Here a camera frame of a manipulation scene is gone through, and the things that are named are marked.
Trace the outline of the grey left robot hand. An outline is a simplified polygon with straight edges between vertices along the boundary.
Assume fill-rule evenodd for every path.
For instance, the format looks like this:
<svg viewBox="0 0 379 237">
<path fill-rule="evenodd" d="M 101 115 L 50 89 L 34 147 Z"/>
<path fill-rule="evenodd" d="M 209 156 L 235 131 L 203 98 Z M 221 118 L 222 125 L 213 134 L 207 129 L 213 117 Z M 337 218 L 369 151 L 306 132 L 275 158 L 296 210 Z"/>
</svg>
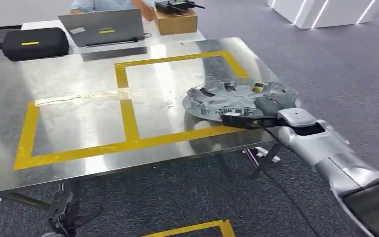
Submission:
<svg viewBox="0 0 379 237">
<path fill-rule="evenodd" d="M 94 210 L 80 214 L 78 201 L 69 191 L 58 191 L 48 210 L 48 225 L 57 234 L 64 237 L 75 237 L 76 229 L 81 228 L 103 212 L 101 205 Z"/>
</svg>

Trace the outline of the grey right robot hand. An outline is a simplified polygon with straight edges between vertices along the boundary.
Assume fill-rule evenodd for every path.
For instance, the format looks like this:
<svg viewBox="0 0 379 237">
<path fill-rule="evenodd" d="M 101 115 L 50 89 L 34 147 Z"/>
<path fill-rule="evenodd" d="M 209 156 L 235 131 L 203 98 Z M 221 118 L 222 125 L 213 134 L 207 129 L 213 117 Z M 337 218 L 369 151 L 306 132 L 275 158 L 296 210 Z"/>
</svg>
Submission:
<svg viewBox="0 0 379 237">
<path fill-rule="evenodd" d="M 276 116 L 278 111 L 290 108 L 299 108 L 302 103 L 296 94 L 264 94 L 254 101 L 257 109 L 261 110 L 264 116 Z"/>
</svg>

